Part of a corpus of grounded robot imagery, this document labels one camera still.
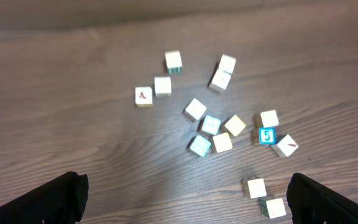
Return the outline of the wooden block green side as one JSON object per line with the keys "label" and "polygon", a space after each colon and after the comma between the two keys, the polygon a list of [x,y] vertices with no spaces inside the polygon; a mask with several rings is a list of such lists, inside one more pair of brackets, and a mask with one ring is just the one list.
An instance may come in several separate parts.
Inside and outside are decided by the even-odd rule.
{"label": "wooden block green side", "polygon": [[247,198],[260,198],[267,195],[263,178],[242,179],[242,185]]}

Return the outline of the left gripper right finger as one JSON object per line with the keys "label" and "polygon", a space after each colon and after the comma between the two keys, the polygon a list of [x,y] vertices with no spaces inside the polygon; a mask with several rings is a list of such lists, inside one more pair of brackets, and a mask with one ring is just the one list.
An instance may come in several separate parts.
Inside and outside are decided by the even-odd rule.
{"label": "left gripper right finger", "polygon": [[293,224],[358,224],[358,204],[301,173],[287,190]]}

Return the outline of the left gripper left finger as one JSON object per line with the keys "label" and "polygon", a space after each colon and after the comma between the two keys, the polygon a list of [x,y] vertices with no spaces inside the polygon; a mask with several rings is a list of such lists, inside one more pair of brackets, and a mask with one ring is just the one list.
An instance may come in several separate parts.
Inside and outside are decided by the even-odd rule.
{"label": "left gripper left finger", "polygon": [[0,223],[77,223],[85,212],[86,174],[67,172],[0,206]]}

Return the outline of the wooden block red drawing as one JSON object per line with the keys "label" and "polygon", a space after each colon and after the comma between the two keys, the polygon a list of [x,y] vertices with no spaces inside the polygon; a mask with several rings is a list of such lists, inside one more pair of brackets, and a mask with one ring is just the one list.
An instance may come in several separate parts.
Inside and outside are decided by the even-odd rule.
{"label": "wooden block red drawing", "polygon": [[282,198],[259,198],[261,213],[269,219],[285,216],[285,204]]}

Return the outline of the block with yellow side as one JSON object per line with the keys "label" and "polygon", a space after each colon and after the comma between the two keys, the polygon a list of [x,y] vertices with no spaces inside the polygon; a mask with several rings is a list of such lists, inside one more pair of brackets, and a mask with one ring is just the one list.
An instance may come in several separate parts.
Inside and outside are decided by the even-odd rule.
{"label": "block with yellow side", "polygon": [[153,92],[150,86],[135,87],[135,105],[137,107],[153,106]]}

